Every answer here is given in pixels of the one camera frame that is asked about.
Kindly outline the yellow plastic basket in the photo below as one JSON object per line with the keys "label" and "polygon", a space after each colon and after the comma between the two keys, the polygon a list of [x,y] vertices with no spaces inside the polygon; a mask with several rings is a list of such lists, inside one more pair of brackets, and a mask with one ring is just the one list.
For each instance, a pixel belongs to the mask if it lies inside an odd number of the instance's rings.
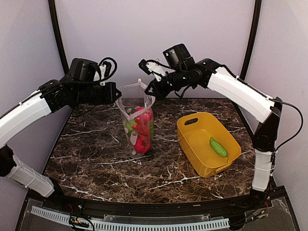
{"label": "yellow plastic basket", "polygon": [[[241,147],[228,130],[207,112],[186,115],[177,121],[178,141],[199,176],[208,178],[227,168],[240,156]],[[227,151],[222,158],[210,146],[210,137]]]}

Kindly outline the clear zip top bag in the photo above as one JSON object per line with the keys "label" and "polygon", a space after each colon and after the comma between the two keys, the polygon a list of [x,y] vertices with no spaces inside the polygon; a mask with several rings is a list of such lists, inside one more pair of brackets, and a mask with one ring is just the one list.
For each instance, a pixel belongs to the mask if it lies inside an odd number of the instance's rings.
{"label": "clear zip top bag", "polygon": [[155,97],[145,94],[147,85],[139,78],[134,84],[119,88],[122,96],[116,100],[132,157],[146,154],[154,136]]}

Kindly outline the green bitter gourd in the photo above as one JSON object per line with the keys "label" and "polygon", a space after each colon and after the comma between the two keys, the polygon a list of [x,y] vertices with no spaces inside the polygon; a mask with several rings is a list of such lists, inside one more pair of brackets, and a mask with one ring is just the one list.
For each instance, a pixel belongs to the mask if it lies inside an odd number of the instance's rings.
{"label": "green bitter gourd", "polygon": [[228,157],[228,151],[213,137],[210,137],[210,146],[212,150],[222,158]]}

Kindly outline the red chili pepper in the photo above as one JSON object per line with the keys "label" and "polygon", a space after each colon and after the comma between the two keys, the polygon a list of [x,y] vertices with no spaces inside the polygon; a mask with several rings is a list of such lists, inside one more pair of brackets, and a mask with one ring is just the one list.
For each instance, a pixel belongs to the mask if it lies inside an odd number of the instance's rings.
{"label": "red chili pepper", "polygon": [[140,135],[150,136],[150,125],[149,124],[136,124],[132,128]]}

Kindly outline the green apple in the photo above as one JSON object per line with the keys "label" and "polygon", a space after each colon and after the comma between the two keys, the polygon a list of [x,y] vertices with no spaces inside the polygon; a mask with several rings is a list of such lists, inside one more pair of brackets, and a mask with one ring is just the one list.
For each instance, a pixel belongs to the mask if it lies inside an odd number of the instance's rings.
{"label": "green apple", "polygon": [[128,132],[133,131],[133,127],[132,127],[133,125],[135,125],[135,120],[130,120],[130,121],[125,120],[123,122],[124,129],[127,130]]}

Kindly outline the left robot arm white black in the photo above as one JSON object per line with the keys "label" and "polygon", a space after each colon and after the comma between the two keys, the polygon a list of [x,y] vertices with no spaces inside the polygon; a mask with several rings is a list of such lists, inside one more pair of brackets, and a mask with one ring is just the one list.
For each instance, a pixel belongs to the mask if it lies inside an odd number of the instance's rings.
{"label": "left robot arm white black", "polygon": [[21,161],[7,145],[14,136],[37,120],[55,113],[65,106],[74,108],[80,104],[112,104],[121,97],[116,83],[104,85],[73,85],[50,81],[28,98],[16,105],[0,118],[0,175],[30,188],[58,210],[68,206],[68,199],[62,195],[61,187],[55,181],[45,177]]}

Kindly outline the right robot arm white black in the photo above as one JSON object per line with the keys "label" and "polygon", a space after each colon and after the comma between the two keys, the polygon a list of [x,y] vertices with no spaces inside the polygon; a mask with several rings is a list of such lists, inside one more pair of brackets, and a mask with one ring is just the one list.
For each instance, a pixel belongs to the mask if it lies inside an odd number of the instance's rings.
{"label": "right robot arm white black", "polygon": [[153,74],[145,94],[157,100],[165,99],[172,91],[183,87],[201,86],[215,91],[249,112],[259,125],[252,138],[256,154],[255,173],[252,182],[253,191],[246,197],[245,204],[250,209],[257,208],[264,201],[270,174],[275,167],[276,146],[282,106],[280,98],[272,98],[254,88],[232,73],[224,64],[211,59],[203,59],[195,63],[191,58],[167,66],[172,71],[166,73],[165,65],[156,60],[141,60],[139,68],[146,74]]}

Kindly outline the red pomegranate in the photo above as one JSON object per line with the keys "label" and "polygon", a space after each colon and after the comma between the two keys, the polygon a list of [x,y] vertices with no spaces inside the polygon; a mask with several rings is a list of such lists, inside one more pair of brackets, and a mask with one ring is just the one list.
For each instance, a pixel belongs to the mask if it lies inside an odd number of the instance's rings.
{"label": "red pomegranate", "polygon": [[146,110],[139,116],[135,117],[134,120],[137,124],[148,124],[153,118],[153,112],[150,109]]}

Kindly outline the red tomato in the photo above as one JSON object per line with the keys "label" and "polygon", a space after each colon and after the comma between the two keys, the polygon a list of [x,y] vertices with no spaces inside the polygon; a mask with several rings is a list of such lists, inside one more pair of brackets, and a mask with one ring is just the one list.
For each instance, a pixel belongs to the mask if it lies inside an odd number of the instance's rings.
{"label": "red tomato", "polygon": [[138,136],[136,143],[134,145],[134,150],[139,154],[145,154],[149,151],[151,147],[151,141],[149,139],[143,139],[142,137]]}

